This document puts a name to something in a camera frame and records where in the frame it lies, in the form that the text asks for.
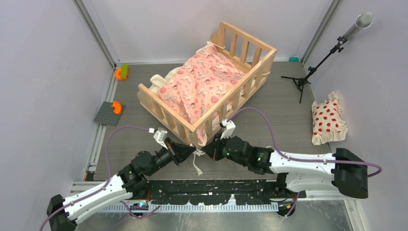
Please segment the pink unicorn print cushion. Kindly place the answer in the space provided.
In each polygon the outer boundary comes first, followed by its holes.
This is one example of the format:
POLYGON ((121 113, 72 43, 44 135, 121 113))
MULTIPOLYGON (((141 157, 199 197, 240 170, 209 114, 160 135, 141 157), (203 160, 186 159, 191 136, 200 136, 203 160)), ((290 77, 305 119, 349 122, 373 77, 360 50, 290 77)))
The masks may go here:
POLYGON ((197 122, 244 77, 212 42, 165 77, 151 77, 149 90, 190 124, 197 122))

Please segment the wooden slatted pet bed frame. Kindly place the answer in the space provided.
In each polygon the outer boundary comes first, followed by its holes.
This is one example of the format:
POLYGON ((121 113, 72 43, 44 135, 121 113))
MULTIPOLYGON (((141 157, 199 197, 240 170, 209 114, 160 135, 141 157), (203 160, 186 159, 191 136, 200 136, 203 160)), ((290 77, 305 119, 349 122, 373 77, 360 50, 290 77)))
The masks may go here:
POLYGON ((193 125, 178 115, 143 84, 138 86, 141 105, 158 119, 168 131, 186 144, 205 146, 219 131, 220 122, 230 118, 266 82, 276 49, 262 40, 221 22, 211 36, 217 50, 244 72, 244 77, 193 125))

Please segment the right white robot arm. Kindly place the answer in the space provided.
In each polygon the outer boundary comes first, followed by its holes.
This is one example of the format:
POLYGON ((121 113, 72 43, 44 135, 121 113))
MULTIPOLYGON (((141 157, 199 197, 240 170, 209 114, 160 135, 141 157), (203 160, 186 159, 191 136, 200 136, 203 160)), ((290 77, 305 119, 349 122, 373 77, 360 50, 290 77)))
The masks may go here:
POLYGON ((334 189, 352 198, 368 197, 368 167, 345 148, 326 154, 280 154, 252 146, 237 136, 216 136, 202 151, 215 161, 227 158, 258 175, 277 174, 274 189, 283 198, 300 191, 334 189))

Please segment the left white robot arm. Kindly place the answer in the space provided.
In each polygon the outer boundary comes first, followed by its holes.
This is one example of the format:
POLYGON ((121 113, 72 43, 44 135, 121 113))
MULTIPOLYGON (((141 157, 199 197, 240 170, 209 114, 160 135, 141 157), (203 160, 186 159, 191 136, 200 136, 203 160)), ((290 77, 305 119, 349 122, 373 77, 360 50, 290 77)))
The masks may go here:
POLYGON ((60 194, 50 199, 45 223, 52 231, 73 231, 90 215, 104 206, 119 201, 142 199, 147 195, 147 176, 151 176, 167 164, 184 162, 196 151, 192 145, 181 144, 166 138, 164 146, 155 154, 140 151, 130 164, 123 167, 107 181, 69 197, 60 194))

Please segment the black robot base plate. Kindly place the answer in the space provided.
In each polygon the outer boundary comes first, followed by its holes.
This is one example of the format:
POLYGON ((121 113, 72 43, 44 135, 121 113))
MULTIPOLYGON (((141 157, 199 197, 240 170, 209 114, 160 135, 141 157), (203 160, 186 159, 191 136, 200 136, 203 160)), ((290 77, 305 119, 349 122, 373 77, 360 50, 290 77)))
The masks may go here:
POLYGON ((266 205, 294 199, 296 193, 276 180, 144 180, 122 186, 132 199, 147 198, 155 205, 266 205))

